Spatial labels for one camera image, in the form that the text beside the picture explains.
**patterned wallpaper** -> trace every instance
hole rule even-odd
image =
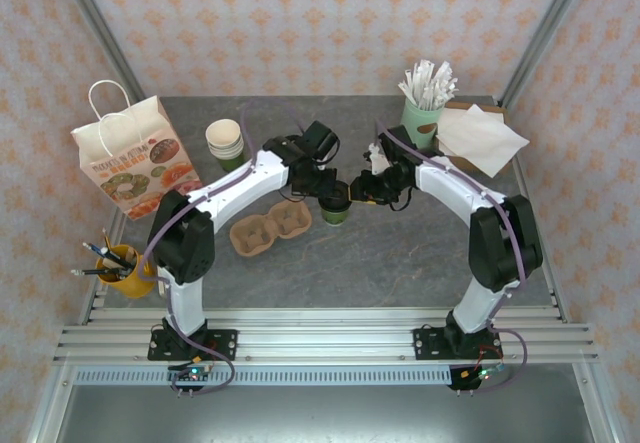
[[[550,259],[640,435],[640,0],[577,0],[511,112]]]
[[[420,57],[500,96],[551,0],[96,0],[144,90],[399,94]]]
[[[69,131],[92,121],[89,85],[113,73],[73,0],[0,0],[0,14],[0,440],[18,442],[88,288],[69,269],[95,262],[80,243],[111,208]]]

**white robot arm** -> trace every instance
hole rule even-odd
[[[170,281],[172,312],[179,333],[194,338],[193,335],[202,332],[203,328],[206,331],[202,276],[213,263],[213,235],[247,205],[288,184],[298,194],[330,195],[336,182],[336,170],[324,168],[322,160],[333,147],[337,139],[334,136],[324,125],[314,122],[301,137],[269,140],[258,153],[253,171],[247,178],[198,204],[181,220],[182,223],[174,225],[175,229],[169,230],[160,240],[154,256],[160,276]],[[506,198],[473,180],[476,188],[472,188],[449,172],[453,166],[446,157],[433,158],[443,166],[439,168],[412,158],[388,138],[381,137],[381,143],[388,166],[376,174],[362,171],[349,186],[349,199],[390,204],[398,201],[405,188],[417,188],[433,195],[469,226],[469,264],[473,278],[461,302],[447,317],[438,344],[447,346],[454,358],[472,358],[474,356],[470,355],[477,355],[479,345],[484,344],[487,337],[493,341],[493,335],[489,335],[486,328],[487,321],[505,292],[520,284],[511,243],[503,235],[498,215],[486,196],[490,195],[508,213],[527,274],[542,263],[529,202],[522,196]],[[191,192],[188,201],[176,192],[167,194],[158,209],[151,237],[189,201],[210,195],[246,170],[244,166]],[[171,318],[165,319],[164,327],[168,332],[176,330],[172,328]],[[192,354],[181,359],[187,359],[187,356],[191,358]]]
[[[211,185],[190,192],[189,201],[196,201],[203,195],[209,195],[225,183],[237,179],[247,171],[249,165],[251,165],[250,162]],[[282,158],[271,151],[260,150],[254,166],[252,173],[241,183],[196,206],[199,212],[209,214],[209,218],[213,222],[214,234],[224,226],[229,218],[252,202],[267,193],[286,186],[289,168],[282,164]],[[188,284],[179,284],[169,269],[162,266],[158,266],[158,275],[169,280],[172,311],[176,323],[185,335],[192,335],[206,321],[202,311],[202,277]],[[173,326],[171,318],[167,318],[167,321]]]

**paper cup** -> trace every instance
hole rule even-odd
[[[349,216],[349,185],[336,181],[331,196],[318,198],[322,219],[329,226],[340,226]]]
[[[231,172],[245,163],[244,140],[240,125],[235,121],[214,121],[207,128],[205,137],[209,151],[226,172]]]
[[[443,109],[425,111],[416,107],[408,99],[405,100],[400,123],[407,129],[409,138],[419,150],[431,147]]]

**white napkin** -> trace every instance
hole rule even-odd
[[[451,153],[466,158],[492,178],[529,143],[503,123],[501,114],[485,113],[477,105],[457,118],[441,117],[437,138]]]

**white paper bag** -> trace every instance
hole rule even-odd
[[[102,83],[120,88],[127,108],[101,116],[91,93]],[[71,132],[80,168],[131,219],[155,211],[171,189],[185,194],[202,186],[157,96],[131,106],[122,86],[100,80],[89,103],[98,121]]]

